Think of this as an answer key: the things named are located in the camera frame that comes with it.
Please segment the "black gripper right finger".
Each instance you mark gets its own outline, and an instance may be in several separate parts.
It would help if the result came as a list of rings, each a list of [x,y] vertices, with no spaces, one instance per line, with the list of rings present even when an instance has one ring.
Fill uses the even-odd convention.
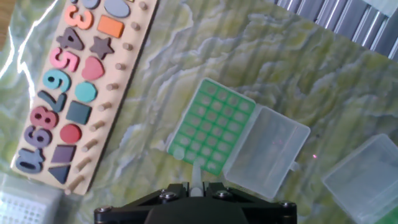
[[[204,195],[238,207],[242,214],[233,215],[245,218],[248,223],[297,224],[297,204],[288,200],[268,202],[242,190],[225,187],[221,182],[205,182]]]

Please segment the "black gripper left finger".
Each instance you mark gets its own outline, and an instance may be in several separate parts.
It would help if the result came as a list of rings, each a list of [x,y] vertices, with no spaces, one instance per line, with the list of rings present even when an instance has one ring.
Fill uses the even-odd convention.
[[[189,183],[170,184],[122,207],[105,205],[95,209],[95,224],[145,223],[150,211],[167,202],[187,198]]]

